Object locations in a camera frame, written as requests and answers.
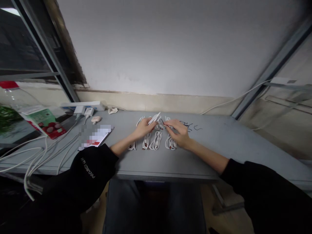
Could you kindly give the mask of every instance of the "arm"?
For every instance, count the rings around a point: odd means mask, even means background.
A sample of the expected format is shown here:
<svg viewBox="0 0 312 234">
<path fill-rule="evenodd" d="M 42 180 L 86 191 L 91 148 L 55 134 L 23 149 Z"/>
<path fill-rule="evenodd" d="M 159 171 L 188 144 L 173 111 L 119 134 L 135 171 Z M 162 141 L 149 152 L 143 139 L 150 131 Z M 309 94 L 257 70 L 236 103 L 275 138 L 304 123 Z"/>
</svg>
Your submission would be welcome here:
<svg viewBox="0 0 312 234">
<path fill-rule="evenodd" d="M 222 155 L 213 152 L 212 150 L 199 144 L 197 141 L 191 139 L 188 135 L 188 128 L 184 126 L 178 120 L 169 120 L 164 122 L 166 129 L 180 147 L 183 147 L 198 157 L 200 157 L 205 163 L 215 169 L 219 174 L 222 174 L 229 159 Z M 174 133 L 168 126 L 173 126 L 179 133 Z"/>
<path fill-rule="evenodd" d="M 190 139 L 187 128 L 178 120 L 164 124 L 180 147 L 199 156 L 244 198 L 255 233 L 311 233 L 312 199 L 302 190 L 266 166 L 238 163 L 207 149 Z"/>
<path fill-rule="evenodd" d="M 109 148 L 88 147 L 74 158 L 71 168 L 47 180 L 43 194 L 5 228 L 11 233 L 81 233 L 80 214 L 100 197 L 115 174 L 119 155 L 148 134 L 157 123 L 143 119 L 136 130 Z"/>
</svg>

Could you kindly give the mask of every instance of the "green plant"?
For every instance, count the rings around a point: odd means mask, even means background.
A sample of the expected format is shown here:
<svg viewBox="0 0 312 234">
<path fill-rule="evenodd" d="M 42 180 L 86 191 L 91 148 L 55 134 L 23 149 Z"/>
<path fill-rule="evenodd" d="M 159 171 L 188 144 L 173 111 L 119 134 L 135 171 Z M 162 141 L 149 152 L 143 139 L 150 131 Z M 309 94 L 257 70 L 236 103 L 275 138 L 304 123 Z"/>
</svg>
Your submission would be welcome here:
<svg viewBox="0 0 312 234">
<path fill-rule="evenodd" d="M 23 118 L 12 108 L 0 106 L 0 135 L 12 130 L 12 124 Z"/>
</svg>

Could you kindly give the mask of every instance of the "hand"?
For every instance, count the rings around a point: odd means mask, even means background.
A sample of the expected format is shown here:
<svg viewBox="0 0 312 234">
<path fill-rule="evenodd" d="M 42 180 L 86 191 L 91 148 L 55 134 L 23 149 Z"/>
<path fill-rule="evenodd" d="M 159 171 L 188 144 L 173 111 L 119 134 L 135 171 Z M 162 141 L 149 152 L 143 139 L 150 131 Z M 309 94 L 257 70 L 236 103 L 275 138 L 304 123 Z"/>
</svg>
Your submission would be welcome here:
<svg viewBox="0 0 312 234">
<path fill-rule="evenodd" d="M 138 140 L 153 131 L 153 128 L 158 124 L 158 122 L 152 122 L 148 125 L 151 119 L 151 117 L 142 119 L 135 131 L 131 134 L 135 140 Z"/>
<path fill-rule="evenodd" d="M 171 138 L 182 148 L 188 149 L 192 139 L 189 137 L 188 128 L 184 126 L 179 120 L 168 120 L 164 122 L 167 131 Z M 174 133 L 169 126 L 173 126 L 179 134 Z"/>
</svg>

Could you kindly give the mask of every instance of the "red bottle cap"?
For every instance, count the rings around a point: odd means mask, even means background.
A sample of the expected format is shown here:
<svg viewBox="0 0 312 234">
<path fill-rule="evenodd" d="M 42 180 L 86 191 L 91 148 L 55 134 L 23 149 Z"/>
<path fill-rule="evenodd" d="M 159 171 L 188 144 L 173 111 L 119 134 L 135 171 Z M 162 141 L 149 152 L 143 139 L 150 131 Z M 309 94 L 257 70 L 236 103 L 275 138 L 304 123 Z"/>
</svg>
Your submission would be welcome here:
<svg viewBox="0 0 312 234">
<path fill-rule="evenodd" d="M 15 81 L 0 81 L 1 88 L 18 88 L 19 86 Z"/>
</svg>

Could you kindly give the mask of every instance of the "juice box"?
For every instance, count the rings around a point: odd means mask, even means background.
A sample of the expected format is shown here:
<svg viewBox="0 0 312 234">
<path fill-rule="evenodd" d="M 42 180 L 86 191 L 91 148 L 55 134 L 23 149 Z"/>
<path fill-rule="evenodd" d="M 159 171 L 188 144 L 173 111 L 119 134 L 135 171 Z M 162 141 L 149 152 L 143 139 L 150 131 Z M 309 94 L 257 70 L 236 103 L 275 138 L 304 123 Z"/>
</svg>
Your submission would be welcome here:
<svg viewBox="0 0 312 234">
<path fill-rule="evenodd" d="M 66 133 L 66 130 L 59 122 L 56 122 L 55 116 L 48 108 L 33 109 L 22 112 L 20 115 L 36 130 L 51 139 L 55 139 Z"/>
</svg>

